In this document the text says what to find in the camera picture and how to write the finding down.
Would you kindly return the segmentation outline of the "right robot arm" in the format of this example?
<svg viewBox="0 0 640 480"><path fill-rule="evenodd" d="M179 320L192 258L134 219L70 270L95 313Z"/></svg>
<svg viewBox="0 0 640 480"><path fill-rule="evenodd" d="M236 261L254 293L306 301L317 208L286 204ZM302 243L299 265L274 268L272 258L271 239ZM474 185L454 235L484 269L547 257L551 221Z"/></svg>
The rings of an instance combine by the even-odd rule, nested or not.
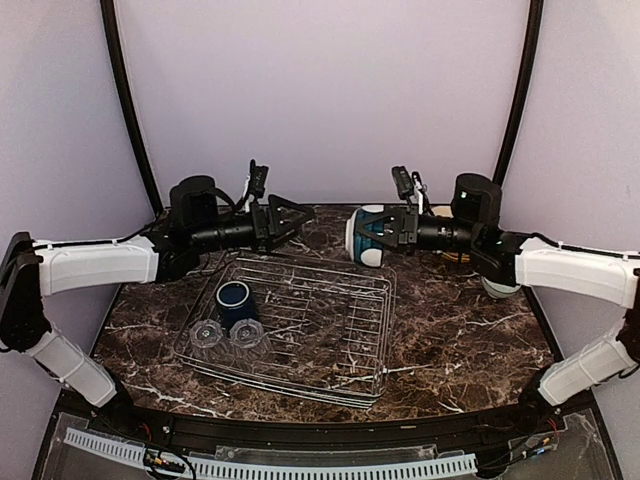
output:
<svg viewBox="0 0 640 480"><path fill-rule="evenodd" d="M395 166L392 177L402 205L365 205L346 222L345 248L355 263L378 268L387 251L464 254L494 298L511 296L522 287L546 287L609 301L625 311L619 326L533 376L510 413L517 432L534 432L547 420L549 409L638 369L638 253L503 230L501 187L479 174L457 177L448 217L434 214L418 173Z"/></svg>

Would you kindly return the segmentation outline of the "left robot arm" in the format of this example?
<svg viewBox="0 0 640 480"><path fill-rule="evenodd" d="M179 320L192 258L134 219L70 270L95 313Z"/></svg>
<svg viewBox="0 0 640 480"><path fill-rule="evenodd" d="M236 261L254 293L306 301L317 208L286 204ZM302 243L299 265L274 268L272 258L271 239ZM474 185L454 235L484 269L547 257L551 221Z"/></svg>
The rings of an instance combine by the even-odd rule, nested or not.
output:
<svg viewBox="0 0 640 480"><path fill-rule="evenodd" d="M68 290L125 283L168 283L195 270L206 253L248 248L271 252L294 238L314 210L265 196L262 168L233 201L210 176L188 177L169 194L166 219L120 239L36 241L27 232L10 240L1 262L1 350L34 359L78 392L120 436L141 427L140 412L103 366L66 338L44 313L43 300Z"/></svg>

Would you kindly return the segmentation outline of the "yellow plate with white rings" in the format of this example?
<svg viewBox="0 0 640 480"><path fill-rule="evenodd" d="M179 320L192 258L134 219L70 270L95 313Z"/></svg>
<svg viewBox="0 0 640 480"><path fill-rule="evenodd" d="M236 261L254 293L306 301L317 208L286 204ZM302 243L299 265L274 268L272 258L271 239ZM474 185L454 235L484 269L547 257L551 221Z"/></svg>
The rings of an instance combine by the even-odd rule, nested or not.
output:
<svg viewBox="0 0 640 480"><path fill-rule="evenodd" d="M439 255L445 260L454 262L454 263L469 263L471 261L471 257L467 253L459 253L459 252L439 252Z"/></svg>

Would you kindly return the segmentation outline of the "teal and white bowl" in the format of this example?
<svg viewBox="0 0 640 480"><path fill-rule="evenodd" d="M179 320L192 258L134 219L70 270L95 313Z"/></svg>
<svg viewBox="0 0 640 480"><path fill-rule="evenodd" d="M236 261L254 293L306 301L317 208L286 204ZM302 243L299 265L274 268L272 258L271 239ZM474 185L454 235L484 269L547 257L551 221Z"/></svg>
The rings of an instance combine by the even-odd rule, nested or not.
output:
<svg viewBox="0 0 640 480"><path fill-rule="evenodd" d="M384 211L380 204L364 205L356 209L345 225L345 250L352 261L370 268L380 268L382 265L384 246L360 233L356 232L358 220L368 219L373 214Z"/></svg>

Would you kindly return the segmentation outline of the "clear glass cup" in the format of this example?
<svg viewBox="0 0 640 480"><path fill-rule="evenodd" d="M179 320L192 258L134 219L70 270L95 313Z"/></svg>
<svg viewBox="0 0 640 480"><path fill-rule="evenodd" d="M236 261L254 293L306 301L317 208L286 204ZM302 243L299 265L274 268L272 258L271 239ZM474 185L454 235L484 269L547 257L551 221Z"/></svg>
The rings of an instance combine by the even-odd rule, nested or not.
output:
<svg viewBox="0 0 640 480"><path fill-rule="evenodd" d="M221 325L211 319L197 321L189 332L193 355L198 360L225 360L228 343Z"/></svg>
<svg viewBox="0 0 640 480"><path fill-rule="evenodd" d="M271 353L271 343L263 325L254 319L237 321L229 331L236 357L247 363L264 360Z"/></svg>

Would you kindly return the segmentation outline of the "dark blue ceramic mug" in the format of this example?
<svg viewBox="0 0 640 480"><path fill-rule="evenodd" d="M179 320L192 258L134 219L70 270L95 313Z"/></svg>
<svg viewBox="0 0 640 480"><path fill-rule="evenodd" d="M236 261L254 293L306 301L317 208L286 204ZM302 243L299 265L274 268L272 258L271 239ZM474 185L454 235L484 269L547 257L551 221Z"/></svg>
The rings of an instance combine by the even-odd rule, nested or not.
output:
<svg viewBox="0 0 640 480"><path fill-rule="evenodd" d="M251 287L239 280L228 281L215 293L221 326L230 330L241 320L258 320L259 313Z"/></svg>

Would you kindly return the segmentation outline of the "white green patterned bowl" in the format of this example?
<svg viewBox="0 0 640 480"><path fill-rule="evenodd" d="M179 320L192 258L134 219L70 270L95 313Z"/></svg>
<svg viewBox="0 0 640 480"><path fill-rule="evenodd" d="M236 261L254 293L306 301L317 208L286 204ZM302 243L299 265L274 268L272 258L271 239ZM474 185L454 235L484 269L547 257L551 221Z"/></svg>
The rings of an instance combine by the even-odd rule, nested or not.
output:
<svg viewBox="0 0 640 480"><path fill-rule="evenodd" d="M520 285L509 286L499 284L488 280L485 277L481 278L481 283L486 293L493 299L506 299L514 296L521 289Z"/></svg>

